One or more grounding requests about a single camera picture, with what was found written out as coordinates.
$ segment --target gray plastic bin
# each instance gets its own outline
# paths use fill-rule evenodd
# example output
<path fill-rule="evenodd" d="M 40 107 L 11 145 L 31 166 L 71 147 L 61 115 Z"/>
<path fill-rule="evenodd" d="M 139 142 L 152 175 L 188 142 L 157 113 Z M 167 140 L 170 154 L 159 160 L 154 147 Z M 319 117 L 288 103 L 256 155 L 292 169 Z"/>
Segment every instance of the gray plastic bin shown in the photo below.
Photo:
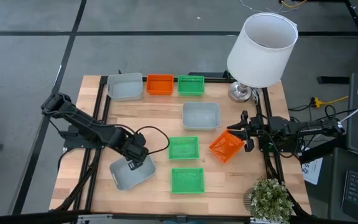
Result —
<path fill-rule="evenodd" d="M 110 75 L 107 80 L 108 95 L 113 101 L 140 100 L 143 81 L 140 73 Z"/>
<path fill-rule="evenodd" d="M 155 174 L 155 165 L 150 156 L 147 156 L 143 165 L 131 170 L 125 158 L 119 159 L 110 165 L 110 172 L 118 190 L 128 190 L 147 180 Z"/>
<path fill-rule="evenodd" d="M 219 105 L 217 103 L 184 103 L 183 125 L 186 130 L 215 130 L 221 125 Z"/>

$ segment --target green plant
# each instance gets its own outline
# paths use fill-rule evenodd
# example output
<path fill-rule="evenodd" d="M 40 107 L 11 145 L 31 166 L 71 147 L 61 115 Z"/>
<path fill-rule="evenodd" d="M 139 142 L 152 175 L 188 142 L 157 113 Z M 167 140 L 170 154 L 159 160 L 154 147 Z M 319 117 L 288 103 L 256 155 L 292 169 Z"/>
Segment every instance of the green plant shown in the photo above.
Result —
<path fill-rule="evenodd" d="M 249 196 L 250 212 L 255 218 L 289 223 L 293 204 L 284 183 L 279 184 L 277 179 L 259 179 Z"/>

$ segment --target orange plastic bin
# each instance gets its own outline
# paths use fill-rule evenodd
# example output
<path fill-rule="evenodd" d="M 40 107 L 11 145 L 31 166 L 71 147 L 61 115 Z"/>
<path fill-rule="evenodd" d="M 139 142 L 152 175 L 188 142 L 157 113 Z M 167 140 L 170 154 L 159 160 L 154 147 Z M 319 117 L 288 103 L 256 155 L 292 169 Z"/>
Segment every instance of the orange plastic bin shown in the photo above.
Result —
<path fill-rule="evenodd" d="M 173 75 L 148 74 L 146 91 L 150 95 L 171 95 L 173 93 Z"/>
<path fill-rule="evenodd" d="M 226 163 L 243 145 L 244 142 L 241 141 L 241 139 L 229 134 L 228 130 L 225 130 L 217 140 L 209 146 L 209 149 L 220 161 Z"/>

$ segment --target gray floor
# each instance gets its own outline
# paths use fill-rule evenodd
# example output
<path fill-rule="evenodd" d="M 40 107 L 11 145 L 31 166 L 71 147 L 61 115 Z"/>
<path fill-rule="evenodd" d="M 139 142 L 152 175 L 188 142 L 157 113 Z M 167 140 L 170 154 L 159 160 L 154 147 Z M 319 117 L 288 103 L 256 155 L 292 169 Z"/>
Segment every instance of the gray floor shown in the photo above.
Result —
<path fill-rule="evenodd" d="M 267 11 L 265 7 L 274 11 L 280 7 L 274 0 L 243 2 L 261 11 Z M 0 30 L 71 30 L 79 5 L 80 0 L 0 0 Z M 238 0 L 88 0 L 79 30 L 236 31 L 253 13 Z M 283 15 L 297 23 L 301 31 L 356 30 L 344 4 L 307 2 Z M 83 75 L 110 75 L 118 69 L 176 75 L 220 72 L 226 69 L 227 55 L 235 39 L 77 37 L 61 91 L 76 100 Z M 0 142 L 4 144 L 0 150 L 0 215 L 10 211 L 41 119 L 39 107 L 53 86 L 67 40 L 68 37 L 0 37 Z M 324 101 L 346 96 L 347 85 L 319 85 L 316 77 L 349 76 L 354 71 L 358 71 L 357 37 L 300 37 L 282 78 L 288 106 L 307 104 L 312 96 Z M 335 107 L 337 111 L 346 110 L 347 103 Z M 323 109 L 311 112 L 314 119 L 324 116 Z M 308 111 L 291 115 L 303 121 L 309 119 Z M 67 126 L 65 122 L 57 125 Z M 55 130 L 49 128 L 24 212 L 47 211 L 62 144 Z M 322 178 L 322 185 L 328 179 Z M 313 213 L 326 217 L 327 203 L 320 197 L 321 189 L 308 184 L 308 192 Z"/>

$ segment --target yellow cable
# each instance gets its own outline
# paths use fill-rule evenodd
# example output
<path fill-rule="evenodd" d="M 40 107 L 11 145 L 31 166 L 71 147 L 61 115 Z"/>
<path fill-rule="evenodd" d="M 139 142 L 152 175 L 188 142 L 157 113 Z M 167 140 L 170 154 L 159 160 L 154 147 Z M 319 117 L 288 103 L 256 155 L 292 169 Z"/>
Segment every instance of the yellow cable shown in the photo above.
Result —
<path fill-rule="evenodd" d="M 338 102 L 338 101 L 348 99 L 348 97 L 349 97 L 349 96 L 344 96 L 344 97 L 339 98 L 339 99 L 337 99 L 337 100 L 332 100 L 332 101 L 330 101 L 330 102 L 321 102 L 320 104 L 321 104 L 321 105 L 328 105 L 328 104 L 331 104 L 331 103 L 336 103 L 336 102 Z"/>
<path fill-rule="evenodd" d="M 281 3 L 282 3 L 284 6 L 286 6 L 286 7 L 298 7 L 298 6 L 302 5 L 303 3 L 305 3 L 306 1 L 307 1 L 307 0 L 303 0 L 303 2 L 297 4 L 296 6 L 290 6 L 290 5 L 288 5 L 287 3 L 285 3 L 284 1 L 281 1 Z"/>

